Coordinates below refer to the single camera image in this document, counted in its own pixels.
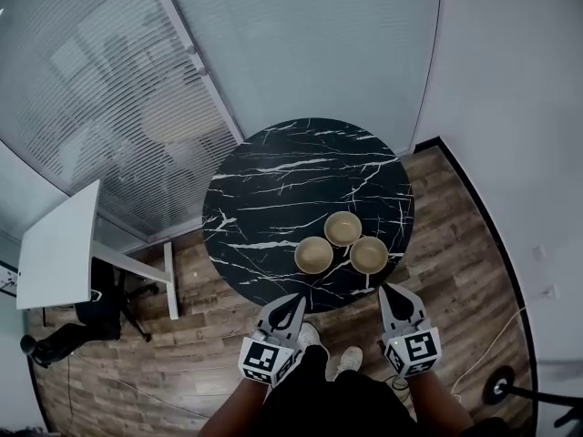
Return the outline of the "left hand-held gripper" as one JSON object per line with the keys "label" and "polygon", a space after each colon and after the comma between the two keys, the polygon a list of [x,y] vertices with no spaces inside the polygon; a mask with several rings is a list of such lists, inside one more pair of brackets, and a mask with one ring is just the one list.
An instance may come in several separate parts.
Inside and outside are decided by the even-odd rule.
{"label": "left hand-held gripper", "polygon": [[261,309],[257,327],[241,345],[238,367],[244,378],[271,387],[283,380],[302,352],[298,337],[305,306],[305,297],[295,293]]}

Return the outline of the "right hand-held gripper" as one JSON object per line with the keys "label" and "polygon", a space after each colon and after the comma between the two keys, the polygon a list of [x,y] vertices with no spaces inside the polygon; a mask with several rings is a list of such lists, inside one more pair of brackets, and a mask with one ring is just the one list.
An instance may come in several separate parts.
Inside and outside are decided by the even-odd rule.
{"label": "right hand-held gripper", "polygon": [[[384,326],[384,357],[397,376],[409,378],[430,371],[442,358],[439,330],[427,320],[423,301],[400,285],[381,286],[379,306]],[[392,333],[395,329],[413,329]]]}

